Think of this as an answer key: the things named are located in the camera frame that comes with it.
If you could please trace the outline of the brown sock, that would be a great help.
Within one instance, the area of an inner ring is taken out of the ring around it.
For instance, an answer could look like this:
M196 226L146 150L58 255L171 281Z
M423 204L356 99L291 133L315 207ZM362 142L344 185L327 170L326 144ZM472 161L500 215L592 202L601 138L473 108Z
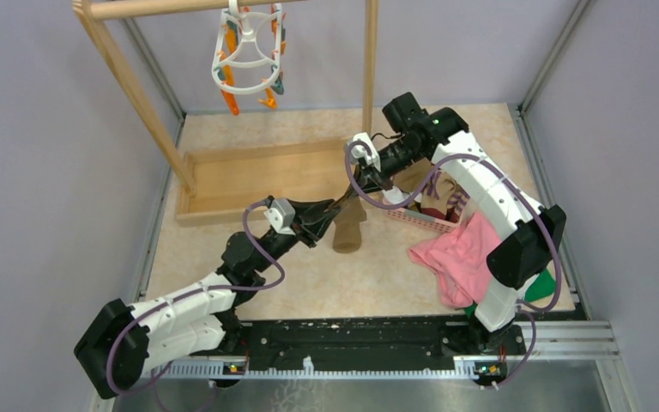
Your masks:
M366 220L366 211L358 197L348 199L342 205L342 211L334 219L335 233L332 248L335 252L349 254L356 252L362 245L360 224Z
M428 159L421 159L410 167L396 174L393 178L395 187L408 193L409 195L415 192L419 187L425 188L424 179L432 170L433 164Z

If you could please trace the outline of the white round clip hanger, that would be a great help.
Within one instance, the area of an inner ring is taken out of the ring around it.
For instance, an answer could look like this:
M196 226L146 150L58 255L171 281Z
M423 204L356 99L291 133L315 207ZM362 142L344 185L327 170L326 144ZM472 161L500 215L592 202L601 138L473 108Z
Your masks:
M281 58L286 50L286 13L282 3L272 3L269 11L252 11L230 1L221 11L220 30L215 43L211 75L229 112L240 114L237 97L264 94L259 104L275 110L277 96L285 94ZM269 75L248 86L239 86L235 74L267 70Z

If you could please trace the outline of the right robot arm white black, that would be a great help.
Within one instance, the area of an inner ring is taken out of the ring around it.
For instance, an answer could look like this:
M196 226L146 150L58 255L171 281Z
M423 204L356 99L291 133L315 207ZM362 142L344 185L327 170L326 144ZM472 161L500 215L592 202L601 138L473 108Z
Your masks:
M374 192L389 190L393 177L422 159L461 186L501 240L486 257L492 280L475 309L479 323L469 330L471 347L491 354L503 343L502 328L516 316L531 282L549 264L561 276L559 245L565 211L525 194L487 155L455 110L442 107L429 112L407 92L388 103L382 113L395 138L381 149L366 133L347 141L347 195L368 200Z

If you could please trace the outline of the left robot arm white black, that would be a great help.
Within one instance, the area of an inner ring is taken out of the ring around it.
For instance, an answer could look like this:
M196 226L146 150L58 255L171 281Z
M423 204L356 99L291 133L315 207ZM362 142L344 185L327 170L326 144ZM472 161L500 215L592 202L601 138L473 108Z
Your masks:
M231 354L241 341L238 306L286 277L279 260L298 244L312 248L342 207L333 199L267 197L242 214L214 271L152 300L106 303L73 354L102 399L139 391L138 380L189 354Z

